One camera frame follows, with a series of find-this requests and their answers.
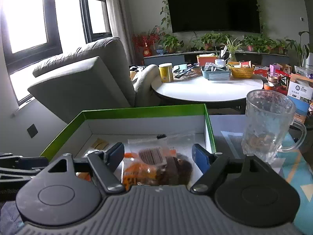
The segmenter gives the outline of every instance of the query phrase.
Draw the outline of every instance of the power outlet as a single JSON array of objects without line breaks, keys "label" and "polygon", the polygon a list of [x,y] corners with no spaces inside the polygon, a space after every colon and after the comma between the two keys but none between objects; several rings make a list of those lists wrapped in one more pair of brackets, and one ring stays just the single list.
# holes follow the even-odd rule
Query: power outlet
[{"label": "power outlet", "polygon": [[27,132],[29,134],[29,136],[31,138],[34,138],[35,135],[38,133],[38,130],[36,128],[36,126],[34,124],[32,124],[28,129],[27,129]]}]

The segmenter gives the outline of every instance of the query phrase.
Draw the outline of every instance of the black screen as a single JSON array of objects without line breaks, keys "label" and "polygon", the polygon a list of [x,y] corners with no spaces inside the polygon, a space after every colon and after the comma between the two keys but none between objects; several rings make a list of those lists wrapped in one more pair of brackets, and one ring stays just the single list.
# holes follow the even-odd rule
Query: black screen
[{"label": "black screen", "polygon": [[174,33],[242,31],[260,33],[257,0],[168,0]]}]

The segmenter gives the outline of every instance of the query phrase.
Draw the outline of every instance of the gray cabinet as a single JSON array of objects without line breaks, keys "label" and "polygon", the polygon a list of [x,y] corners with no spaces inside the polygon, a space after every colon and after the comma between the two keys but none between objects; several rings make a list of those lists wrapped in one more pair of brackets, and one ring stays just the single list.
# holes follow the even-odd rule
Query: gray cabinet
[{"label": "gray cabinet", "polygon": [[[187,61],[192,63],[197,62],[197,55],[204,54],[203,51],[195,52],[182,52],[175,54],[165,54],[165,55],[156,55],[145,57],[144,62],[145,66],[156,64],[160,65],[162,63],[171,62],[173,65],[183,64]],[[237,61],[252,61],[252,64],[269,66],[273,63],[284,63],[289,64],[289,56],[277,55],[277,54],[267,54],[267,53],[256,53],[256,52],[237,52],[236,53]]]}]

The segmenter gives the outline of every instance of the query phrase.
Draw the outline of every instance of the black circular pad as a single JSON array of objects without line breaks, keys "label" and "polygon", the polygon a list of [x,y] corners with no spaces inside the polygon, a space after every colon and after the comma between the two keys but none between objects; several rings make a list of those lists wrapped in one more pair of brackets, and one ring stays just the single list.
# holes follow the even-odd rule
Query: black circular pad
[{"label": "black circular pad", "polygon": [[292,222],[299,196],[275,175],[250,172],[225,182],[215,192],[216,205],[226,216],[248,226],[267,228]]},{"label": "black circular pad", "polygon": [[47,168],[18,192],[16,206],[22,217],[43,226],[62,226],[84,219],[98,207],[99,190],[76,177],[74,168],[52,173]]},{"label": "black circular pad", "polygon": [[46,205],[60,206],[70,202],[74,196],[74,190],[68,186],[51,185],[39,192],[38,199]]}]

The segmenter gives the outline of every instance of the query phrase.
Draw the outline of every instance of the mug handle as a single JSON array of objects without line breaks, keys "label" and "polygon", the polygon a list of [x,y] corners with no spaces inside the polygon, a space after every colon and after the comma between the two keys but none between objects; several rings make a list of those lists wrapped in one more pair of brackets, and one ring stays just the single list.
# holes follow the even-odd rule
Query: mug handle
[{"label": "mug handle", "polygon": [[291,125],[301,130],[301,137],[295,144],[291,145],[290,147],[282,147],[280,149],[281,152],[290,152],[292,150],[298,149],[302,145],[302,143],[304,142],[304,138],[306,137],[306,127],[304,124],[293,120]]}]

